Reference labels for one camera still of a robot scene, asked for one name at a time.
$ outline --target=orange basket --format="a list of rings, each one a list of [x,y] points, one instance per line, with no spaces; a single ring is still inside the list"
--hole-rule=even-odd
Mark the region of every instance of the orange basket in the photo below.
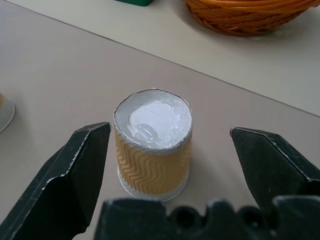
[[[191,15],[214,31],[236,36],[279,28],[320,0],[184,0]]]

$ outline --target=white substance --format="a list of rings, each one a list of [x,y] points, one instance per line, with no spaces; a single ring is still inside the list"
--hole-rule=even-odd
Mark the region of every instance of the white substance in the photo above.
[[[115,121],[131,141],[153,149],[167,149],[186,137],[191,111],[180,97],[158,89],[130,96],[117,108]]]

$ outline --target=table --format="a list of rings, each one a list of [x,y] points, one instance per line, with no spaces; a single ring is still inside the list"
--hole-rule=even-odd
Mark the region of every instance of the table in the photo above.
[[[255,205],[229,136],[232,126],[275,132],[320,168],[320,118],[172,62],[0,1],[0,91],[16,115],[0,134],[0,221],[44,162],[73,131],[112,122],[129,94],[160,88],[186,99],[193,112],[190,177],[166,203],[202,214],[206,202],[228,199],[238,209]],[[113,132],[103,183],[86,233],[92,239],[102,202],[128,197],[117,176]]]

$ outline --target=paper cup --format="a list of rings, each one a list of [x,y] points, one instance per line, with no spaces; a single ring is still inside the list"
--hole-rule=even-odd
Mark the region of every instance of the paper cup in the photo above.
[[[10,124],[15,115],[15,105],[0,93],[0,133]]]
[[[184,188],[191,158],[192,114],[160,89],[128,96],[114,112],[118,176],[132,196],[167,201]]]

